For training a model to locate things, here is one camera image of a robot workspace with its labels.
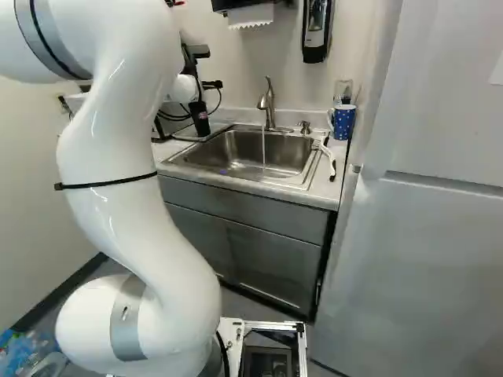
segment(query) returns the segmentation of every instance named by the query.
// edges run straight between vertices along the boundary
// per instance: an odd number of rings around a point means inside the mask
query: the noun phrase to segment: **stainless steel sink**
[[[263,163],[263,142],[265,163]],[[258,126],[234,125],[196,143],[164,163],[294,189],[308,189],[320,152],[301,134],[264,133]]]

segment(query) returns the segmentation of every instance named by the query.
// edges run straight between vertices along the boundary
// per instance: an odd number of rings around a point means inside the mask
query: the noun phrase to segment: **soap dispenser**
[[[334,0],[303,0],[302,52],[304,63],[320,63],[332,43]]]

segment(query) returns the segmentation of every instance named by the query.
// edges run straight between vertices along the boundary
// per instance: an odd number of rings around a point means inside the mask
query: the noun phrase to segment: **countertop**
[[[195,181],[206,185],[284,200],[324,210],[339,209],[344,162],[346,159],[346,141],[338,141],[332,138],[329,140],[328,147],[332,151],[337,166],[335,181],[329,181],[329,158],[326,155],[321,155],[313,176],[313,181],[311,182],[309,189],[304,191],[209,173],[198,174],[197,177],[191,176],[189,178],[189,175],[184,172],[184,169],[186,169],[185,167],[175,166],[170,163],[163,163],[164,160],[188,148],[192,144],[194,144],[193,141],[180,141],[175,139],[165,141],[162,144],[152,144],[154,159],[156,161],[156,167],[159,175],[184,179],[187,181]]]

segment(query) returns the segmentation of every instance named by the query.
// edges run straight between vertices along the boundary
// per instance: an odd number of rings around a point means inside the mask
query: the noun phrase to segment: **cabinet drawer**
[[[329,218],[326,210],[159,176],[164,201],[213,214],[306,242],[322,245]]]
[[[226,225],[214,216],[167,204],[174,223],[183,236],[203,255],[213,270],[233,282],[233,258]]]
[[[309,313],[321,247],[172,204],[167,209],[226,281]]]

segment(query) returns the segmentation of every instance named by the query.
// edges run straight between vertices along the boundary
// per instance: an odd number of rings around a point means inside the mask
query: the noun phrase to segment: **floor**
[[[112,275],[114,273],[124,273],[125,269],[115,263],[108,261],[104,263],[90,278],[92,280],[99,276]],[[37,328],[44,331],[53,331],[54,323],[56,320],[59,308],[55,309],[52,313],[46,316],[37,325]],[[232,291],[222,288],[222,315],[224,317],[236,317],[244,320],[272,320],[283,321],[291,320],[286,314],[271,309],[268,306],[258,304],[249,298],[245,298]],[[308,364],[309,377],[335,377],[336,375],[319,367],[312,362]],[[101,376],[97,373],[83,370],[76,365],[70,364],[64,371],[62,377],[98,377]]]

